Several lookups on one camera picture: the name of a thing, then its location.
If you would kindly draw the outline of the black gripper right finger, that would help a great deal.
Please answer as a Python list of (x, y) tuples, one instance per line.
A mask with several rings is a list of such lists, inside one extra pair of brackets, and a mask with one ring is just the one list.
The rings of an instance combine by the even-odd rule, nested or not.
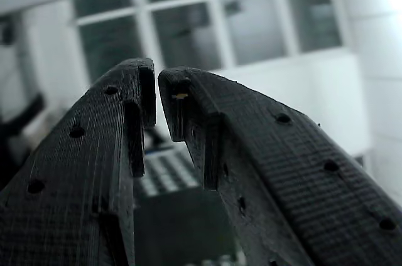
[(400, 265), (401, 207), (303, 113), (222, 76), (158, 76), (171, 138), (249, 265)]

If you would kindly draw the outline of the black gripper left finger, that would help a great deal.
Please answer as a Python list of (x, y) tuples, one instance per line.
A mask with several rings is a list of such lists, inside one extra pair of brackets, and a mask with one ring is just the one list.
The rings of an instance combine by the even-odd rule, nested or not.
[(1, 191), (1, 264), (134, 265), (133, 183), (155, 122), (149, 58), (98, 79)]

